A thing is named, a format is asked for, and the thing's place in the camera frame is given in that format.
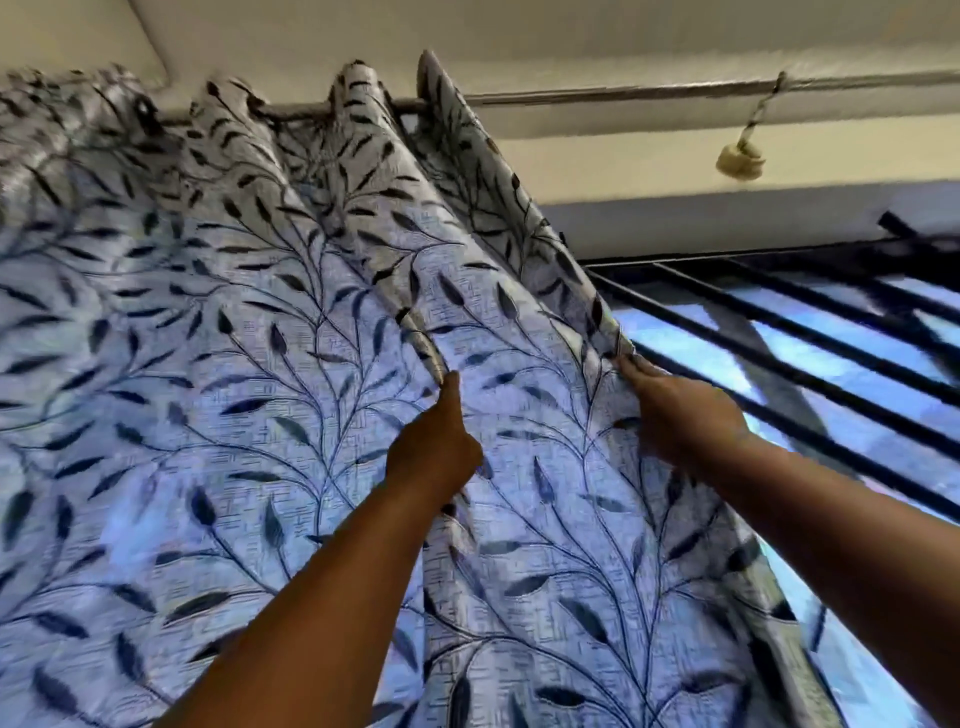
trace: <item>leaf pattern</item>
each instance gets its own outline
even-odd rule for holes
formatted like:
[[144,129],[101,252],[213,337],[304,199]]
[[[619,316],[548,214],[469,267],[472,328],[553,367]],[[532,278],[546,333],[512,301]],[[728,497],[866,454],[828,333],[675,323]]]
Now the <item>leaf pattern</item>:
[[[155,718],[176,696],[151,672],[235,640],[458,369],[485,458],[424,544],[372,719],[692,728],[654,716],[671,686],[698,726],[765,721],[761,686],[777,725],[824,715],[778,661],[796,628],[756,541],[638,456],[600,356],[630,343],[431,55],[416,128],[359,62],[331,120],[270,124],[229,79],[178,128],[120,69],[11,84],[0,670],[27,667],[0,712],[27,693],[36,721]],[[711,672],[742,665],[738,637],[753,668]],[[98,660],[121,682],[83,679]]]

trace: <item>black metal bar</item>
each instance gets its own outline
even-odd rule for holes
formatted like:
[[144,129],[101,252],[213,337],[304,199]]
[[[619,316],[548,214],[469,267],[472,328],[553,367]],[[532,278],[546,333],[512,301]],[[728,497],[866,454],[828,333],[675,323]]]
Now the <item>black metal bar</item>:
[[943,382],[917,374],[912,369],[907,369],[906,367],[903,367],[895,362],[880,358],[879,356],[875,356],[869,352],[864,352],[858,347],[821,333],[815,328],[809,328],[803,324],[798,324],[795,321],[791,321],[790,319],[780,316],[779,313],[775,313],[774,311],[770,311],[761,306],[738,299],[736,296],[732,296],[731,294],[717,288],[714,285],[710,285],[709,283],[695,279],[694,277],[675,270],[668,265],[663,265],[662,263],[652,263],[649,264],[648,267],[655,271],[658,276],[669,281],[671,284],[681,287],[684,290],[700,296],[703,299],[722,305],[745,318],[758,321],[770,328],[776,328],[777,330],[783,331],[784,333],[805,341],[808,344],[819,347],[826,352],[834,353],[837,356],[843,356],[850,361],[856,362],[862,367],[866,367],[867,369],[887,376],[894,381],[898,381],[901,384],[912,387],[918,392],[924,392],[925,394],[936,398],[944,404],[960,407],[960,390],[958,390],[956,387],[951,387]]
[[709,384],[712,384],[713,386],[730,395],[731,399],[733,399],[737,406],[739,406],[744,412],[756,417],[758,420],[762,420],[771,427],[778,429],[787,437],[802,440],[812,448],[816,448],[822,452],[824,455],[843,463],[861,475],[865,475],[866,477],[869,477],[878,483],[882,483],[891,490],[903,494],[924,508],[929,508],[934,513],[939,513],[941,516],[944,516],[951,521],[960,522],[960,505],[953,502],[949,498],[941,496],[939,493],[934,493],[915,480],[912,480],[905,475],[901,475],[896,471],[892,471],[886,466],[880,465],[870,458],[861,455],[859,452],[845,448],[839,443],[833,442],[828,437],[824,437],[823,435],[813,432],[803,425],[798,425],[789,417],[781,415],[779,412],[753,401],[749,397],[744,397],[738,392],[734,392],[733,390],[720,386],[709,377],[703,376],[698,372],[695,372],[694,370],[684,366],[683,364],[680,364],[679,362],[676,362],[673,359],[664,356],[653,349],[650,349],[649,347],[643,346],[637,341],[633,342],[633,344],[641,356],[648,359],[653,364],[662,367],[670,374],[686,376],[691,379],[701,379]]
[[832,265],[827,265],[821,260],[797,258],[794,262],[802,269],[814,275],[859,288],[867,294],[872,294],[892,303],[898,303],[904,307],[916,308],[926,313],[932,313],[934,316],[939,316],[945,321],[960,326],[960,311],[945,303],[934,301],[933,299],[920,296],[911,291],[905,291],[902,288],[898,288],[890,283],[885,283],[882,280],[841,270]]
[[891,321],[889,318],[879,316],[872,311],[857,308],[855,305],[837,301],[831,296],[809,288],[804,288],[789,280],[763,273],[739,260],[725,259],[717,262],[721,267],[729,268],[733,275],[758,286],[769,288],[783,296],[789,296],[801,303],[806,303],[814,308],[820,308],[828,313],[832,313],[834,316],[847,319],[855,324],[873,328],[881,333],[885,333],[887,336],[900,339],[902,342],[915,346],[921,351],[942,356],[954,366],[960,366],[960,348],[954,347],[947,342],[931,340],[929,337],[922,336],[918,332],[910,330],[898,321]]
[[645,311],[651,316],[656,316],[661,321],[671,324],[677,328],[681,328],[693,334],[694,336],[703,339],[704,341],[709,341],[711,344],[714,344],[721,349],[725,349],[735,356],[739,356],[746,361],[756,364],[759,367],[763,367],[774,374],[783,376],[788,381],[792,381],[794,384],[802,386],[811,392],[816,392],[817,394],[823,395],[827,399],[833,400],[837,404],[847,407],[853,412],[861,414],[864,417],[873,420],[877,424],[883,425],[894,432],[897,432],[899,435],[908,437],[921,445],[935,449],[943,455],[960,462],[960,443],[956,442],[942,432],[937,432],[936,430],[930,429],[925,425],[921,425],[920,423],[917,423],[907,417],[903,417],[902,415],[892,412],[886,407],[883,407],[873,401],[865,400],[864,398],[859,397],[852,392],[848,392],[846,389],[843,389],[832,382],[821,379],[818,376],[814,376],[802,369],[798,369],[797,367],[787,364],[784,361],[780,361],[773,356],[757,352],[754,349],[741,344],[734,339],[731,339],[729,336],[724,336],[710,327],[698,324],[697,322],[686,318],[676,311],[670,310],[662,303],[658,303],[653,299],[647,298],[646,296],[637,293],[636,291],[628,288],[625,285],[621,285],[614,280],[610,280],[592,271],[588,272],[588,274],[600,287],[608,290],[613,295],[623,299],[624,301],[629,302],[639,310]]

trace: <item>metal curtain rod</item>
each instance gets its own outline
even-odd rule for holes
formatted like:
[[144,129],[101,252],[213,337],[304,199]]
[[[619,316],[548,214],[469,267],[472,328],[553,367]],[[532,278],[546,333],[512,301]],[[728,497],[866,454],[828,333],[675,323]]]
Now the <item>metal curtain rod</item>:
[[[606,101],[666,101],[669,99],[723,99],[760,96],[771,93],[777,79],[752,81],[707,81],[694,84],[595,86],[592,88],[560,88],[547,91],[511,91],[507,93],[475,93],[466,96],[467,103],[481,107],[548,106],[554,104],[592,104]],[[824,76],[822,78],[788,77],[784,92],[852,91],[869,88],[895,88],[960,85],[960,71],[921,71],[917,73],[873,74],[868,76]],[[420,98],[395,99],[400,114],[420,114],[429,104]],[[309,119],[330,114],[330,104],[267,105],[259,110],[277,121]],[[189,123],[185,112],[161,113],[159,121],[169,126]]]

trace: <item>person's right hand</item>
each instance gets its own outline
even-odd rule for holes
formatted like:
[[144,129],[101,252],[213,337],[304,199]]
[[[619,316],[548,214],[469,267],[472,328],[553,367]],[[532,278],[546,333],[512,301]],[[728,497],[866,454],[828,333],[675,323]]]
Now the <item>person's right hand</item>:
[[706,478],[713,463],[751,439],[740,408],[716,387],[671,376],[639,356],[616,364],[640,400],[640,438],[662,460]]

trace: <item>curtain fabric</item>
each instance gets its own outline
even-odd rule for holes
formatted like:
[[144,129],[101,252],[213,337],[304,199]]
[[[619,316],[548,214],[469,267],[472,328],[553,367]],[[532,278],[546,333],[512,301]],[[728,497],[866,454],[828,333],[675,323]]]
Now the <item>curtain fabric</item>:
[[638,452],[616,320],[419,73],[406,125],[361,61],[323,121],[223,79],[163,129],[120,69],[0,95],[4,725],[161,715],[454,368],[486,457],[371,724],[838,725],[756,538]]

